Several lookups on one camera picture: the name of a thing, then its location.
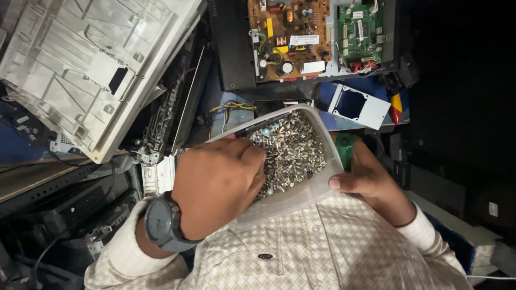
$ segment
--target circuit board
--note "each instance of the circuit board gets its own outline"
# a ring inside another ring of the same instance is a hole
[[[340,53],[349,64],[374,60],[381,63],[382,34],[381,7],[371,13],[374,5],[339,6]]]
[[[332,45],[326,28],[329,0],[248,0],[248,8],[257,82],[325,70]],[[292,71],[285,72],[283,65]]]

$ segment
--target barcode sticker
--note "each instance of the barcode sticker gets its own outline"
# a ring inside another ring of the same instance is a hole
[[[364,40],[364,27],[362,27],[362,20],[358,20],[358,39]]]
[[[319,35],[292,35],[291,45],[319,44]]]
[[[364,18],[364,11],[353,12],[353,19],[361,19],[361,18]]]

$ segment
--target yellow capacitor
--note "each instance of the yellow capacitor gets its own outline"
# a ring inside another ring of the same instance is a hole
[[[267,34],[269,34],[269,38],[274,36],[272,33],[272,18],[267,18]]]
[[[277,47],[277,49],[278,49],[281,53],[287,53],[287,52],[288,52],[288,46],[279,46],[279,47]]]

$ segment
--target plastic tray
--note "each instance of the plastic tray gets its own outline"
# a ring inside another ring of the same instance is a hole
[[[308,119],[312,122],[314,130],[319,136],[322,143],[324,155],[326,158],[326,167],[324,170],[315,174],[310,180],[304,180],[298,185],[287,189],[285,192],[275,194],[273,196],[261,199],[251,204],[247,210],[239,217],[234,219],[230,226],[233,228],[247,228],[255,224],[260,224],[266,220],[274,219],[295,211],[306,206],[316,204],[338,193],[328,186],[328,181],[335,174],[344,172],[342,162],[338,156],[337,148],[333,143],[328,130],[320,119],[318,113],[307,105],[294,105],[279,111],[272,112],[260,118],[239,126],[231,131],[221,134],[208,142],[222,139],[228,135],[248,128],[251,125],[266,121],[279,115],[291,111],[303,111]]]

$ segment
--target gray watch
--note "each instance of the gray watch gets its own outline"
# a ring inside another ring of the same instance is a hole
[[[145,234],[149,240],[169,252],[186,251],[203,240],[187,240],[179,225],[181,209],[168,191],[155,198],[145,213]]]

